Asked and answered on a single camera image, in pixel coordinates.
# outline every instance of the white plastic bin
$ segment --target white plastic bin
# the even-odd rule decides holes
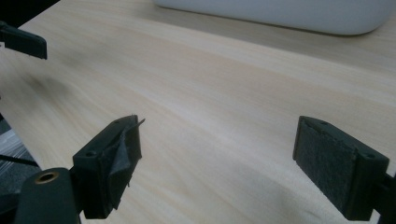
[[[360,35],[384,23],[395,0],[153,0],[160,7],[335,35]]]

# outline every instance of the black cable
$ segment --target black cable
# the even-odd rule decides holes
[[[19,159],[19,158],[10,157],[10,156],[5,156],[5,155],[0,155],[0,161],[12,161],[12,162],[15,162],[15,163],[20,163],[20,164],[25,164],[25,165],[31,165],[31,166],[39,167],[37,162],[35,162],[35,161],[28,161],[28,160]]]

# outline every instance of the gray floor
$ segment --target gray floor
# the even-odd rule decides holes
[[[29,161],[34,160],[21,142],[21,139],[10,129],[5,120],[0,121],[0,139],[2,139],[0,141],[1,155],[18,157]],[[38,167],[0,161],[0,195],[20,192],[23,181],[39,171],[40,168]]]

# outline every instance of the wooden table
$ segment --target wooden table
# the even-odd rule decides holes
[[[85,223],[347,223],[291,158],[300,115],[396,172],[396,15],[339,37],[71,0],[22,29],[47,40],[49,59],[0,49],[0,112],[42,168],[70,168],[114,119],[146,119],[120,209]]]

